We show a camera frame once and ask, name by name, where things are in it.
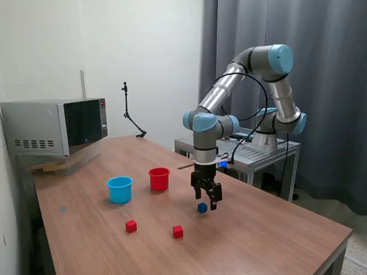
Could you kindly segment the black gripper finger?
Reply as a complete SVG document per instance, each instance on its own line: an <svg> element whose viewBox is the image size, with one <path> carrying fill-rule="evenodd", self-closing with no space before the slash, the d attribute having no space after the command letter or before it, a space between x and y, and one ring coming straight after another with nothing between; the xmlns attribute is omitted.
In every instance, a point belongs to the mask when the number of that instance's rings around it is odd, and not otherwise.
<svg viewBox="0 0 367 275"><path fill-rule="evenodd" d="M195 198L201 198L201 182L202 175L199 171L194 171L191 173L191 186L194 188Z"/></svg>
<svg viewBox="0 0 367 275"><path fill-rule="evenodd" d="M217 203L222 200L221 183L208 182L206 193L210 199L210 209L213 211L217 208Z"/></svg>

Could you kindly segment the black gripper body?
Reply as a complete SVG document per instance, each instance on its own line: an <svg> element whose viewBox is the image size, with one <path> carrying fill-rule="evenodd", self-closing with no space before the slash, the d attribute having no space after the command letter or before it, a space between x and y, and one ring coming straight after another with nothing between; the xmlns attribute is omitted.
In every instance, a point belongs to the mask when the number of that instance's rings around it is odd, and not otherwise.
<svg viewBox="0 0 367 275"><path fill-rule="evenodd" d="M201 180L208 182L214 182L216 176L216 165L200 165L194 164L194 183L198 183Z"/></svg>

